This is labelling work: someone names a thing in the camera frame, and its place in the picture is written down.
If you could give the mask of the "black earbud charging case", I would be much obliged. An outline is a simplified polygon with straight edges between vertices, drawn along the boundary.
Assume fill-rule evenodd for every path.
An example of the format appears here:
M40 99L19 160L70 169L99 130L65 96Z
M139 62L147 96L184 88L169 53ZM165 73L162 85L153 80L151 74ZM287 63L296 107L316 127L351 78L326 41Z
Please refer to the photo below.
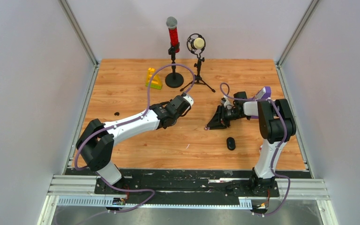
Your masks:
M235 150L235 148L236 148L235 139L233 137L228 137L226 139L226 146L227 146L228 150Z

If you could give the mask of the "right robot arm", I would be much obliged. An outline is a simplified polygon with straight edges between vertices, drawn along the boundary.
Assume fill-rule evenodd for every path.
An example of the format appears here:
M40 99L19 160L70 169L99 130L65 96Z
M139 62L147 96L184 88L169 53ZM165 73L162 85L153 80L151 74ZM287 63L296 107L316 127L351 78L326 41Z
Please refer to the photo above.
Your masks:
M252 169L249 189L254 195L262 195L274 186L276 165L282 149L296 133L296 123L287 99L248 99L246 92L237 92L233 103L222 98L206 130L226 129L232 120L257 117L263 138L259 160Z

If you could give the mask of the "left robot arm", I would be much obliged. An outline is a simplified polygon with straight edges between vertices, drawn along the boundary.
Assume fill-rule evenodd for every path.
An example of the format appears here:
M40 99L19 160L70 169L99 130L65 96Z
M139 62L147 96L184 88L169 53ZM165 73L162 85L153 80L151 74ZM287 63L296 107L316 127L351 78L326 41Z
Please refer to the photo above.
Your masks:
M113 148L141 133L175 125L178 118L188 113L193 103L189 94L182 94L169 102L153 104L147 111L125 119L105 123L94 119L89 122L76 143L79 156L92 172L97 172L107 181L106 186L112 193L121 193L125 181L117 166L111 162Z

